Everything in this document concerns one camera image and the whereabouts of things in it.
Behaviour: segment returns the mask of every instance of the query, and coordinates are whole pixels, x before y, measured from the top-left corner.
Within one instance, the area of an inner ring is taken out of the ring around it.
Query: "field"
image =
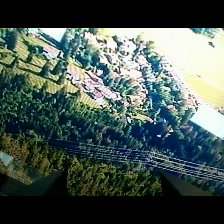
[[[224,106],[224,35],[213,41],[216,47],[212,48],[208,38],[187,28],[105,29],[107,35],[125,34],[131,38],[140,33],[146,40],[153,40],[156,50],[183,72],[188,86],[199,97]]]
[[[44,42],[43,40],[40,40],[35,37],[26,37],[26,36],[19,36],[19,42],[16,51],[18,52],[19,57],[22,60],[25,60],[26,57],[28,56],[29,52],[27,50],[27,46],[24,44],[23,39],[26,41],[31,42],[32,44],[35,45],[40,45],[44,46],[47,43]],[[0,49],[0,52],[10,52],[7,49]],[[13,61],[14,57],[9,55],[7,58],[4,58],[0,60],[0,64],[3,65],[9,65]],[[53,66],[57,63],[57,60],[52,61],[52,68]],[[72,66],[74,66],[74,70],[81,75],[81,78],[83,77],[82,74],[84,73],[84,70],[78,67],[72,60],[70,61],[72,63]],[[15,73],[29,73],[30,74],[30,84],[33,86],[38,86],[39,88],[46,82],[45,78],[42,78],[41,76],[38,75],[38,73],[41,71],[41,68],[45,64],[45,60],[42,58],[38,58],[34,56],[32,60],[32,64],[24,63],[23,61],[20,61],[19,68],[16,68],[14,71]],[[56,84],[57,78],[54,75],[50,75],[48,79],[49,83],[49,88],[47,91],[50,93],[55,93],[57,90],[60,90],[62,88],[61,85]],[[74,93],[78,89],[71,84],[70,81],[66,80],[65,85],[67,86],[68,92]],[[99,105],[91,98],[89,97],[86,93],[82,92],[81,94],[81,102],[88,104],[91,107],[94,108],[100,108]]]

